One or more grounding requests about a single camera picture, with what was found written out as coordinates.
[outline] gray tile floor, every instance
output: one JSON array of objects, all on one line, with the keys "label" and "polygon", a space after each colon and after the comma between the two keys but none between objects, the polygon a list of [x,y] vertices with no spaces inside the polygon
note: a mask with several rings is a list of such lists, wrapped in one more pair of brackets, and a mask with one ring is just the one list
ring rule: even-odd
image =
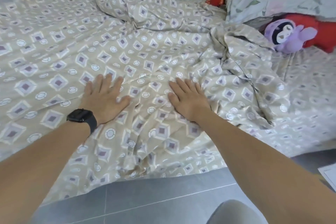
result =
[{"label": "gray tile floor", "polygon": [[[336,162],[336,150],[305,154],[294,160],[318,173],[318,167]],[[205,224],[229,199],[240,200],[258,211],[228,168],[223,168],[199,175],[108,184],[40,207],[31,224]]]}]

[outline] bed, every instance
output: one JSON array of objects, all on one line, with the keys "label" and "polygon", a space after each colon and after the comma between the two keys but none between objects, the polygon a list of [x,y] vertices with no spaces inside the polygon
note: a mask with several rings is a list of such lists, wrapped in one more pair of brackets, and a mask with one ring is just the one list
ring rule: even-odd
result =
[{"label": "bed", "polygon": [[14,0],[0,18],[1,160],[64,122],[100,73],[123,76],[120,96],[132,97],[78,147],[45,204],[114,181],[225,167],[167,101],[175,77],[199,82],[218,115],[287,156],[335,147],[336,56],[277,54],[200,0]]}]

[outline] watch face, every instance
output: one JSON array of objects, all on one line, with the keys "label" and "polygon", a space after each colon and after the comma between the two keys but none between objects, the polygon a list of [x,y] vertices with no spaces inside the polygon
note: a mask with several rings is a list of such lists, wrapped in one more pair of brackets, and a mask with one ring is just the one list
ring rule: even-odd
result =
[{"label": "watch face", "polygon": [[74,110],[72,113],[70,113],[67,119],[76,122],[83,122],[89,119],[92,115],[93,113],[91,111],[84,109],[77,109]]}]

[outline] hand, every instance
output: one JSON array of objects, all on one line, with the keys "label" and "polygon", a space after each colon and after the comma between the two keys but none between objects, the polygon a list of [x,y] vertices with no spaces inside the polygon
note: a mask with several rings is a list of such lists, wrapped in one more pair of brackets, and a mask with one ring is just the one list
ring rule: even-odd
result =
[{"label": "hand", "polygon": [[169,101],[187,120],[196,122],[202,110],[211,110],[208,99],[198,83],[193,84],[187,79],[184,82],[176,78],[176,82],[169,82],[169,85],[175,93],[168,93]]},{"label": "hand", "polygon": [[108,74],[106,78],[100,74],[97,76],[94,85],[92,85],[92,82],[88,82],[79,105],[79,108],[93,112],[97,120],[97,126],[113,120],[130,103],[130,96],[124,96],[117,103],[123,78],[119,77],[114,86],[110,88],[111,79],[111,74]]}]

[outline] smartwatch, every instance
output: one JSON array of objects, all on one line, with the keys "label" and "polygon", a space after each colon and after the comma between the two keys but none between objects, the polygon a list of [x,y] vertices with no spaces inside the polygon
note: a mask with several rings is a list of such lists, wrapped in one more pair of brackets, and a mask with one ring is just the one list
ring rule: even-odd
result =
[{"label": "smartwatch", "polygon": [[79,123],[87,123],[90,126],[90,134],[94,132],[97,128],[97,120],[93,115],[93,112],[85,109],[76,109],[72,113],[70,113],[66,120],[79,122]]}]

